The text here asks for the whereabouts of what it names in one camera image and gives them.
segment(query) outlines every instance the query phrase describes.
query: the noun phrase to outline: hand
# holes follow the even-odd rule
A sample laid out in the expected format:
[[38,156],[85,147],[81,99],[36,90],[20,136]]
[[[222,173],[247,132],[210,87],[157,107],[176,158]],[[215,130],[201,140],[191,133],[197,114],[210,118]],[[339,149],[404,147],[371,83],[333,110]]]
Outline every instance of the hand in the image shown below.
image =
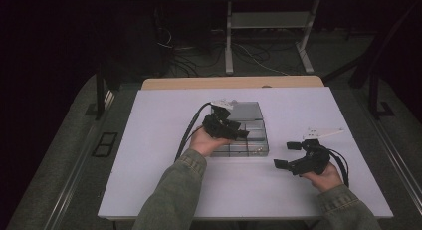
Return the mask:
[[301,177],[309,179],[313,184],[313,187],[317,188],[320,192],[326,192],[332,188],[342,185],[337,168],[332,163],[328,164],[321,175],[317,175],[314,172],[307,172],[302,174]]
[[202,156],[206,157],[211,155],[211,153],[218,147],[224,144],[229,144],[230,142],[230,139],[211,137],[207,132],[205,132],[205,129],[200,126],[199,129],[197,129],[192,135],[189,148],[196,150]]

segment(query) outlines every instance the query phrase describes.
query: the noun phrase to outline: white clip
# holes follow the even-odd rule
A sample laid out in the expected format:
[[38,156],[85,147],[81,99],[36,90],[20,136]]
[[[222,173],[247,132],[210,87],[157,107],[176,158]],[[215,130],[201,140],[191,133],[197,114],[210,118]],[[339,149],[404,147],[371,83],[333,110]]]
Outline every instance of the white clip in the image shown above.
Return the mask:
[[216,107],[220,107],[220,108],[229,109],[229,110],[233,109],[233,105],[231,103],[227,102],[225,99],[212,101],[211,105],[216,106]]
[[344,132],[342,128],[308,128],[308,132],[304,135],[304,139],[324,138]]

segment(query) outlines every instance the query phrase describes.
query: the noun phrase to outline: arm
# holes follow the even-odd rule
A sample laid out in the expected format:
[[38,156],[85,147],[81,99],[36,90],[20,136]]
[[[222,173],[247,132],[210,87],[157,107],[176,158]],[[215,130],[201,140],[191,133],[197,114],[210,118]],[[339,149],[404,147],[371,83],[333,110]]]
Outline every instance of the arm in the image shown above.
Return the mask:
[[227,143],[229,140],[211,138],[203,128],[198,129],[189,149],[162,175],[140,210],[133,229],[189,229],[207,165],[204,157]]
[[315,230],[381,229],[372,212],[342,183],[337,169],[331,163],[322,175],[309,172],[302,177],[309,179],[321,192],[318,202],[324,219]]

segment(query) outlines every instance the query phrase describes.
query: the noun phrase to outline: white tabletop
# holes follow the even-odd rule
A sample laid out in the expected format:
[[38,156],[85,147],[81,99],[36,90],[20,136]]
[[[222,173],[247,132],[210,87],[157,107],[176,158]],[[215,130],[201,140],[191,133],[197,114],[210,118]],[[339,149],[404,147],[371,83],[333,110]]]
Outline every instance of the white tabletop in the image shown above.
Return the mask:
[[[258,102],[268,157],[207,158],[197,219],[292,219],[321,216],[318,192],[303,178],[276,169],[273,159],[296,160],[287,150],[309,127],[343,128],[320,140],[349,164],[350,189],[376,217],[392,212],[363,159],[329,88],[139,91],[105,190],[99,217],[133,219],[176,154],[193,115],[205,103],[226,99]],[[197,125],[209,113],[201,113]]]

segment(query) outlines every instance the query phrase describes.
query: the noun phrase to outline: sleeve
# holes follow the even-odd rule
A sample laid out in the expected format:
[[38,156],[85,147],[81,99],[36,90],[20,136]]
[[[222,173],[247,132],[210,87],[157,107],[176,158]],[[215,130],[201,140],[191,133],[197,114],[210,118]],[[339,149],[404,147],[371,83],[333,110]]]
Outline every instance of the sleeve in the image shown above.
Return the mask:
[[318,196],[323,219],[319,229],[372,230],[381,229],[369,208],[344,184]]
[[137,229],[189,229],[199,200],[205,158],[187,149],[165,170],[133,225]]

